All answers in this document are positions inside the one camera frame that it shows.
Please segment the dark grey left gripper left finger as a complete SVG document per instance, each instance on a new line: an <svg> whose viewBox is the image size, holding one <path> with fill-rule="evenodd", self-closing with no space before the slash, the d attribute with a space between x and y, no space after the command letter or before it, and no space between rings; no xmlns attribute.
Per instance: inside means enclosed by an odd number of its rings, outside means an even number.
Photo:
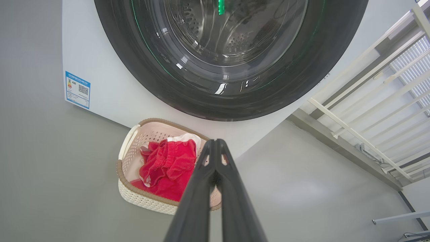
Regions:
<svg viewBox="0 0 430 242"><path fill-rule="evenodd" d="M209 240L210 195L213 190L215 140L205 143L180 204L164 238L165 242L207 242Z"/></svg>

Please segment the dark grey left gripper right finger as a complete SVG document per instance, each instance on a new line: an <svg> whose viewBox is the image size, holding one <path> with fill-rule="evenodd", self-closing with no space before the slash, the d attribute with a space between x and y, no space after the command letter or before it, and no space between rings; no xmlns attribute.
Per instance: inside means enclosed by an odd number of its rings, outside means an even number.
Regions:
<svg viewBox="0 0 430 242"><path fill-rule="evenodd" d="M267 242L252 202L226 141L215 141L221 159L216 163L217 187L222 194L222 236L224 242Z"/></svg>

